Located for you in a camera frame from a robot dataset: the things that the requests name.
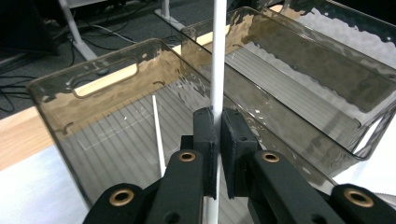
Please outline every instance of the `white pole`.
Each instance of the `white pole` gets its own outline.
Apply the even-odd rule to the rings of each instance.
[[[211,105],[213,119],[218,136],[221,129],[221,112],[223,108],[224,89],[224,54],[225,54],[225,25],[226,25],[227,1],[215,0],[214,24],[213,24],[213,58],[211,80]],[[219,177],[221,158],[218,155],[216,195],[217,199],[207,198],[206,220],[208,224],[217,224],[219,220]]]
[[[154,123],[155,123],[155,133],[157,135],[157,147],[158,147],[158,157],[160,160],[160,171],[161,177],[165,174],[165,158],[163,156],[163,139],[161,137],[161,129],[160,129],[160,120],[158,119],[158,110],[157,110],[157,100],[155,99],[155,95],[152,95],[152,107],[154,109]]]

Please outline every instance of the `white rod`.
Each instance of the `white rod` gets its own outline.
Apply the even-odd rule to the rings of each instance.
[[[161,15],[166,19],[171,16],[169,13],[169,0],[161,0]]]
[[[155,133],[157,135],[157,147],[158,157],[160,161],[161,177],[165,174],[165,157],[163,156],[163,139],[161,137],[160,120],[158,119],[157,100],[155,95],[152,95],[152,107],[154,109],[154,122],[155,122]]]
[[[66,17],[67,24],[69,25],[70,31],[72,32],[74,41],[79,45],[82,43],[81,35],[79,35],[78,28],[76,26],[76,22],[73,18],[73,15],[70,11],[70,7],[67,4],[66,0],[59,0],[59,5],[61,5],[62,10],[64,11],[64,16]]]
[[[221,112],[223,108],[224,89],[224,54],[225,54],[225,26],[226,26],[227,1],[215,0],[214,24],[213,24],[213,58],[211,80],[211,105],[214,124],[218,136],[221,129]],[[217,199],[208,198],[206,201],[206,220],[208,224],[217,224],[219,220],[219,178],[221,157],[218,154]]]

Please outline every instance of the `transparent storage bin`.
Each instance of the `transparent storage bin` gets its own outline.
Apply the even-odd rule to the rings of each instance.
[[[207,78],[212,29],[210,20],[182,30],[182,57]],[[307,179],[296,154],[329,178],[370,158],[395,114],[394,69],[271,11],[239,8],[226,30],[224,94],[266,148]]]
[[[257,0],[254,5],[264,14],[275,14],[267,8],[271,2]],[[326,35],[327,39],[338,41],[335,45],[342,43],[396,69],[395,25],[332,0],[288,0],[281,6],[280,14],[298,22],[300,27],[303,25],[315,30]]]

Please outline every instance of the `clear plastic bin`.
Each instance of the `clear plastic bin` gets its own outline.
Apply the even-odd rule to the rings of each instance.
[[[224,93],[260,127],[264,146],[291,161],[295,152],[334,177],[368,160],[395,114],[396,71],[280,14],[264,14],[247,7],[228,13]],[[182,30],[182,57],[207,78],[212,29],[210,20]]]

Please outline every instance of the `bin handle cutout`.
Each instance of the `bin handle cutout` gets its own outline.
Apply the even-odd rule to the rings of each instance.
[[[101,71],[108,69],[108,67],[101,68]],[[125,81],[129,78],[135,77],[138,73],[138,65],[134,63],[127,67],[121,68],[120,70],[113,72],[105,77],[100,77],[94,81],[90,81],[89,83],[76,87],[76,85],[81,82],[81,79],[85,76],[74,77],[71,80],[71,89],[73,90],[73,94],[77,98],[86,98],[93,94],[96,94],[100,91],[103,91],[111,86],[114,86],[122,81]]]

